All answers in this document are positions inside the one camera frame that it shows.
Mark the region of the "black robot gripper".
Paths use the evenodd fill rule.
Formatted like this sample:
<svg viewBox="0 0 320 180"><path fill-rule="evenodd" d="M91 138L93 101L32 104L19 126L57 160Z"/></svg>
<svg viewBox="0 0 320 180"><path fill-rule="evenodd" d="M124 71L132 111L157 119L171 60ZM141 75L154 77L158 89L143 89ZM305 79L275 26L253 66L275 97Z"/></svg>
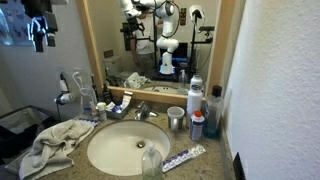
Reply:
<svg viewBox="0 0 320 180"><path fill-rule="evenodd" d="M28 38L33 42L36 52L43 52L43 41L55 47L58 25L52 10L51 0L21 0L25 14L31 18L27 24Z"/></svg>

